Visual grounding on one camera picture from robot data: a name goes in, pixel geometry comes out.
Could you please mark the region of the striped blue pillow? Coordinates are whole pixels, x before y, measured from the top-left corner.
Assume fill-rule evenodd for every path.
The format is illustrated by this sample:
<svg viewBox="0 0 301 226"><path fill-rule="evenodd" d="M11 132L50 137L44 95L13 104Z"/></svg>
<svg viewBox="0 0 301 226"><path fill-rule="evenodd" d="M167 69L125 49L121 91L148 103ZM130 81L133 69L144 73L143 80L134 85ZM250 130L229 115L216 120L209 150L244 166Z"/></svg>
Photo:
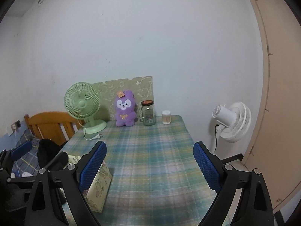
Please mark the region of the striped blue pillow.
<svg viewBox="0 0 301 226"><path fill-rule="evenodd" d="M27 141L31 143L32 148L14 162L12 168L13 177L35 176L40 169L37 158L40 140L33 135L30 129L26 129L22 134L12 134L10 136L9 149L16 148Z"/></svg>

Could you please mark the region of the yellow cartoon storage box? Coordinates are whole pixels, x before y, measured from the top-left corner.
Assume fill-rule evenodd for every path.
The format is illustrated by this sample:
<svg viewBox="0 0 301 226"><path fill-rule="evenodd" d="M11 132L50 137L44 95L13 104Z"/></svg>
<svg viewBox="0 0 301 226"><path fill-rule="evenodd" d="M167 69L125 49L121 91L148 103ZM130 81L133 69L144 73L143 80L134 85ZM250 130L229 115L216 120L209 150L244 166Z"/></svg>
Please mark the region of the yellow cartoon storage box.
<svg viewBox="0 0 301 226"><path fill-rule="evenodd" d="M112 174L103 161L90 188L83 192L84 198L93 212L102 213L111 181Z"/></svg>

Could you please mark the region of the black clothing on chair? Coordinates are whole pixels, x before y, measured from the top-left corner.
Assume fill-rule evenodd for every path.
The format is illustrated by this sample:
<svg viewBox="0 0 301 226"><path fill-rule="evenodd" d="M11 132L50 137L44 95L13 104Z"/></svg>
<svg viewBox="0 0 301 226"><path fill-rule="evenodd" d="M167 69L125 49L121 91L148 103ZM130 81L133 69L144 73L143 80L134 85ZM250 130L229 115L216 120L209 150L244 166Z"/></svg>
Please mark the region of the black clothing on chair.
<svg viewBox="0 0 301 226"><path fill-rule="evenodd" d="M39 141L37 159L40 169L49 171L62 170L68 163L68 154L62 152L63 145L59 146L50 139Z"/></svg>

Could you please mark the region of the plaid tablecloth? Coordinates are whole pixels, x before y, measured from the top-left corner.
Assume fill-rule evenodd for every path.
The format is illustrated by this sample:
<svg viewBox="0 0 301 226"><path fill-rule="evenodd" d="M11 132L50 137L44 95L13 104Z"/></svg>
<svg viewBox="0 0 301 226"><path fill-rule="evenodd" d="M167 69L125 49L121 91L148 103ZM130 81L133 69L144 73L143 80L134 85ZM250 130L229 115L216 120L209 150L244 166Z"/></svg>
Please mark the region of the plaid tablecloth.
<svg viewBox="0 0 301 226"><path fill-rule="evenodd" d="M101 132L112 174L101 225L198 225L216 193L194 157L194 141L180 116L164 125L107 123Z"/></svg>

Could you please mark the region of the white standing fan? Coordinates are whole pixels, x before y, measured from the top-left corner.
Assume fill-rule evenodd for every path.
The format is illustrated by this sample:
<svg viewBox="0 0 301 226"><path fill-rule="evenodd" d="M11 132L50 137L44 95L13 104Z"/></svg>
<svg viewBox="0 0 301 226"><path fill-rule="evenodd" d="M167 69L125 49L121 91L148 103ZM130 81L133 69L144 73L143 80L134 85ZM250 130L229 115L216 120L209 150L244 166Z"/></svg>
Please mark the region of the white standing fan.
<svg viewBox="0 0 301 226"><path fill-rule="evenodd" d="M235 102L228 108L225 105L217 105L213 112L212 118L218 122L215 126L215 149L219 138L228 143L240 141L248 132L252 114L247 105L242 102Z"/></svg>

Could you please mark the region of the beige door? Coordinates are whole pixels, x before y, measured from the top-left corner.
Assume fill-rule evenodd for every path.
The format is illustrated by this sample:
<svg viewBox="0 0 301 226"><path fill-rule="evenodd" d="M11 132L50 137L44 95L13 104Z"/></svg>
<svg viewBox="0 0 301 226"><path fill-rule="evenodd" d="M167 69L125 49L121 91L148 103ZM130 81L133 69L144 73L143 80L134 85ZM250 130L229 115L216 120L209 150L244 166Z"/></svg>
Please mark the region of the beige door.
<svg viewBox="0 0 301 226"><path fill-rule="evenodd" d="M300 24L285 0L250 0L263 50L260 109L243 164L263 173L272 208L300 191Z"/></svg>

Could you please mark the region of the cotton swab container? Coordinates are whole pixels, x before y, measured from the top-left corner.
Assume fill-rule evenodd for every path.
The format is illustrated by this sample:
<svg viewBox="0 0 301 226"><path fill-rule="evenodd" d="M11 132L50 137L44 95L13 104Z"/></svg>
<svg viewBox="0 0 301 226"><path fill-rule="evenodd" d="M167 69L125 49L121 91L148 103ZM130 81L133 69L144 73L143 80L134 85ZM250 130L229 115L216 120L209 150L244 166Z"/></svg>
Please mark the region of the cotton swab container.
<svg viewBox="0 0 301 226"><path fill-rule="evenodd" d="M170 124L171 123L171 112L168 110L162 111L162 123Z"/></svg>

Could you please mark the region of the purple plush bunny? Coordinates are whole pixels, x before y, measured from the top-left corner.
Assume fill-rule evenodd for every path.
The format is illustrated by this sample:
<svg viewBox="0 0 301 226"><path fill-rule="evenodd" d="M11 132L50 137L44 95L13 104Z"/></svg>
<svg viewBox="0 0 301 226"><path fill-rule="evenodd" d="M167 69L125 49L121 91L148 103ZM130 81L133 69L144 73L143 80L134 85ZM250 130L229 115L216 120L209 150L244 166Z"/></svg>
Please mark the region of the purple plush bunny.
<svg viewBox="0 0 301 226"><path fill-rule="evenodd" d="M134 93L131 90L123 91L123 96L116 96L115 98L115 119L116 126L131 127L135 124L137 119L137 114L135 111L136 101L134 98Z"/></svg>

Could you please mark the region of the green desk fan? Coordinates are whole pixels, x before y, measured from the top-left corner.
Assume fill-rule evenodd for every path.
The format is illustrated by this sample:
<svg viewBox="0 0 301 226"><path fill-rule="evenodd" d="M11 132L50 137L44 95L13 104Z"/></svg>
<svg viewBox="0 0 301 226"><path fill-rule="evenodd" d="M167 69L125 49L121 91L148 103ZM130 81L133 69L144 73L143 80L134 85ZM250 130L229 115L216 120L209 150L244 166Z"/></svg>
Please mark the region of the green desk fan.
<svg viewBox="0 0 301 226"><path fill-rule="evenodd" d="M104 120L94 118L100 109L100 95L90 83L70 86L64 96L64 106L70 116L86 121L85 134L99 133L107 126Z"/></svg>

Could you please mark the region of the glass mason jar mug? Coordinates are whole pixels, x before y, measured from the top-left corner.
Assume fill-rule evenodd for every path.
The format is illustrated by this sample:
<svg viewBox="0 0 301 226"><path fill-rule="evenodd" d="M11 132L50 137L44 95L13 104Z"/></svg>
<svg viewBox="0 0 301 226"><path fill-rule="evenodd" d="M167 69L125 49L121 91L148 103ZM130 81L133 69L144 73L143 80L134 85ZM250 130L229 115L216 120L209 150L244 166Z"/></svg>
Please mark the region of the glass mason jar mug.
<svg viewBox="0 0 301 226"><path fill-rule="evenodd" d="M150 126L156 123L156 112L154 101L144 100L141 102L140 118L144 125Z"/></svg>

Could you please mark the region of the green patterned board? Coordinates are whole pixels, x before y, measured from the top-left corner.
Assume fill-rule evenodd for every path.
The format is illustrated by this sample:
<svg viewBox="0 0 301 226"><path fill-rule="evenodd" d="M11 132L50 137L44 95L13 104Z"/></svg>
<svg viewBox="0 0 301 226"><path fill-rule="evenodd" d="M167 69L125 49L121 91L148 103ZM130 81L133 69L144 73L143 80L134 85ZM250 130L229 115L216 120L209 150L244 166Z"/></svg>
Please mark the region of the green patterned board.
<svg viewBox="0 0 301 226"><path fill-rule="evenodd" d="M139 109L144 100L154 100L153 77L140 76L132 79L119 79L94 83L93 86L100 94L100 108L94 115L95 119L104 121L115 120L114 102L117 92L131 90L136 101L135 111L139 118Z"/></svg>

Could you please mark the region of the wall power socket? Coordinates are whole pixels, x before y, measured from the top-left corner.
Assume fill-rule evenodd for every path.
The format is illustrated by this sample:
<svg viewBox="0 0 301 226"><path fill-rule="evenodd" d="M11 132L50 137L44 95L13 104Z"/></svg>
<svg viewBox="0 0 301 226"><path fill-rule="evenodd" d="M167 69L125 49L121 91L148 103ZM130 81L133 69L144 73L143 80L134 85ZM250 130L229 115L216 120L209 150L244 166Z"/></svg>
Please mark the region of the wall power socket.
<svg viewBox="0 0 301 226"><path fill-rule="evenodd" d="M11 125L11 129L12 131L16 131L18 130L19 128L21 127L21 123L20 123L20 120L14 122L12 125Z"/></svg>

